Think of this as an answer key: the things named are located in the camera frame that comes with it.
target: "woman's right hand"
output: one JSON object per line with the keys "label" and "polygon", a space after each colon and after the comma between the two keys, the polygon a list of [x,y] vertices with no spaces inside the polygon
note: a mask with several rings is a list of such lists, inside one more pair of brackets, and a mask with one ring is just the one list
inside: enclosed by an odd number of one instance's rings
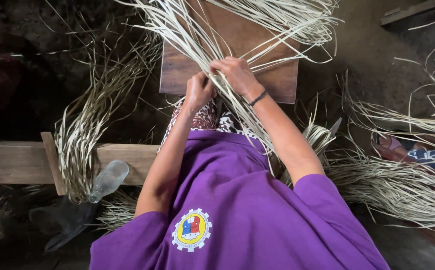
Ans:
{"label": "woman's right hand", "polygon": [[209,64],[211,73],[220,70],[232,89],[248,102],[254,101],[264,92],[264,87],[257,81],[248,63],[244,59],[227,56],[222,60],[213,60]]}

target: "purple shirt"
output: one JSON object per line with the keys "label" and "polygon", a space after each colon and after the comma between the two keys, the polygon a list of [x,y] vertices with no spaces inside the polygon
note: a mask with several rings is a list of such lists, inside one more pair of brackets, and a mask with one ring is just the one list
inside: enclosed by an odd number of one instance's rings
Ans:
{"label": "purple shirt", "polygon": [[328,177],[292,191],[251,142],[191,131],[169,216],[147,212],[96,240],[90,269],[389,269]]}

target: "dirt floor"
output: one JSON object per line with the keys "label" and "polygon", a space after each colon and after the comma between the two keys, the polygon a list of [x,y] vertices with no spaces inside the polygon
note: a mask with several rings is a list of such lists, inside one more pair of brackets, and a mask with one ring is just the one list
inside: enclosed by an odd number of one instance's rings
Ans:
{"label": "dirt floor", "polygon": [[[335,28],[337,56],[326,64],[315,64],[307,60],[299,62],[298,99],[306,103],[317,92],[337,86],[336,75],[349,70],[349,89],[354,97],[406,113],[410,94],[430,80],[422,66],[394,57],[424,63],[435,48],[435,24],[406,31],[409,27],[422,25],[433,18],[420,16],[388,29],[379,26],[379,20],[392,9],[405,8],[419,2],[341,1],[340,7],[333,14],[345,21]],[[65,13],[62,1],[55,0],[51,3],[58,7],[60,13]],[[108,1],[98,4],[83,1],[80,6],[96,26],[105,24],[111,11],[121,11],[119,6]],[[47,28],[40,17],[56,32]],[[67,32],[65,25],[45,1],[0,0],[0,31],[26,37],[38,52],[58,52],[69,48],[64,34]],[[335,49],[334,43],[325,47],[330,52]],[[321,49],[312,50],[309,56],[315,61],[325,58]],[[39,132],[54,131],[54,123],[62,116],[64,108],[89,85],[88,66],[73,60],[69,53],[36,56],[33,61],[29,61],[27,67],[29,69],[23,83],[10,106],[5,111],[0,111],[0,140],[41,140]],[[428,69],[435,70],[435,53],[429,58]],[[154,107],[167,106],[164,96],[158,91],[159,83],[154,79],[146,87],[143,98]],[[426,117],[435,112],[425,99],[425,93],[429,92],[413,94],[411,111],[415,116]],[[324,93],[322,96],[326,100],[332,95]],[[130,112],[134,103],[135,100],[129,101],[123,110]],[[295,119],[294,106],[282,107]],[[101,142],[137,143],[145,140],[155,126],[153,131],[156,134],[152,143],[159,144],[169,121],[165,114],[170,114],[171,109],[163,112],[140,101],[137,110],[126,120],[113,124]],[[330,111],[328,120],[335,121],[337,116],[337,111]],[[359,134],[357,140],[363,146],[369,144],[366,133]],[[357,211],[356,215],[392,269],[435,269],[435,246],[422,239],[415,230],[376,225],[363,211]],[[88,250],[96,236],[94,232],[85,233],[73,239],[62,251],[45,256],[41,256],[39,250],[42,249],[36,248],[37,244],[6,243],[19,249],[21,255],[19,257],[8,252],[5,256],[20,261],[23,265],[16,266],[12,263],[13,266],[10,267],[10,264],[5,264],[0,259],[0,269],[87,269]]]}

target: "woman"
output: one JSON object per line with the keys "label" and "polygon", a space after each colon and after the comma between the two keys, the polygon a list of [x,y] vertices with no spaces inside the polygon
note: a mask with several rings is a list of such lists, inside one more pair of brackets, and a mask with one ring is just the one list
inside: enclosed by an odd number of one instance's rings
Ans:
{"label": "woman", "polygon": [[[219,126],[204,119],[214,113],[214,92],[200,72],[187,83],[135,218],[93,243],[90,269],[388,269],[247,62],[227,57],[210,70],[220,70],[253,107],[294,191],[271,176],[262,145],[242,135],[250,131],[226,117]],[[191,131],[202,126],[211,130]],[[234,129],[240,134],[219,132]]]}

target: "gear-shaped emblem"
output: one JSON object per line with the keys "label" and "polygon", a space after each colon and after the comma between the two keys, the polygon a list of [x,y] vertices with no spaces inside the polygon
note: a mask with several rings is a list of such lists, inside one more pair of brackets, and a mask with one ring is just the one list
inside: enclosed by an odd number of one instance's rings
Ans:
{"label": "gear-shaped emblem", "polygon": [[204,247],[204,241],[211,236],[209,228],[212,227],[212,223],[209,221],[209,215],[198,208],[189,210],[175,227],[172,244],[177,245],[178,250],[187,249],[188,252],[194,252],[195,248]]}

